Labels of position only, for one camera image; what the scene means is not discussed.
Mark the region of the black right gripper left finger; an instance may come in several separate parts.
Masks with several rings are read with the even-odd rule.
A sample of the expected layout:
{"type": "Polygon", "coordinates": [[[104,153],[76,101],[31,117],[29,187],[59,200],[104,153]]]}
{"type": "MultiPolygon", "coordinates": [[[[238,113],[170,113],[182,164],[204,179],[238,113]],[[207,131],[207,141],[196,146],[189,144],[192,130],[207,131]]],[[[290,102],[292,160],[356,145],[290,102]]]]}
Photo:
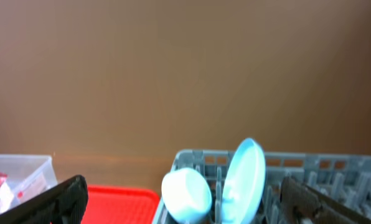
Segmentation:
{"type": "Polygon", "coordinates": [[[0,214],[0,224],[80,224],[87,203],[87,182],[75,175],[0,214]]]}

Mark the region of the blue bowl with rice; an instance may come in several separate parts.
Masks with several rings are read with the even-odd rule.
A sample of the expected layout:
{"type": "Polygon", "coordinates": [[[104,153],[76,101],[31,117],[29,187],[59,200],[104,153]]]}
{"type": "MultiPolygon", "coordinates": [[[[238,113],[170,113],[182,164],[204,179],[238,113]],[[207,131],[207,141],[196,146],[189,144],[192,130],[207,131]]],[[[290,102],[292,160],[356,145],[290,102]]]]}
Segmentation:
{"type": "Polygon", "coordinates": [[[201,223],[212,207],[207,181],[200,172],[188,167],[167,173],[161,193],[166,209],[177,223],[201,223]]]}

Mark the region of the light blue plate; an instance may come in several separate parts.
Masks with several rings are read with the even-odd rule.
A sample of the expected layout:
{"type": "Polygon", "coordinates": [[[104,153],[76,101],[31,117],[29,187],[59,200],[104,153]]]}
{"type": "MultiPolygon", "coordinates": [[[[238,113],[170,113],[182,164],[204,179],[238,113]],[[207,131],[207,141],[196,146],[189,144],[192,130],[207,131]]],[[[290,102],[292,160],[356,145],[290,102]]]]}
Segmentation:
{"type": "Polygon", "coordinates": [[[265,188],[266,160],[263,149],[252,138],[238,146],[223,186],[222,223],[251,223],[265,188]]]}

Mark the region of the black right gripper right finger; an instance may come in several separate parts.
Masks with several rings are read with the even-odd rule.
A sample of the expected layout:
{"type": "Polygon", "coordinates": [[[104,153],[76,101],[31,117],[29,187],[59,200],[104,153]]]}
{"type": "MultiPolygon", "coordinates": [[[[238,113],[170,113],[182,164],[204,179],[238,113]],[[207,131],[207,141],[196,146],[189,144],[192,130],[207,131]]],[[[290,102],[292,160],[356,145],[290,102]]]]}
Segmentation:
{"type": "Polygon", "coordinates": [[[285,177],[281,182],[280,205],[289,223],[307,219],[315,224],[371,223],[371,219],[293,177],[285,177]]]}

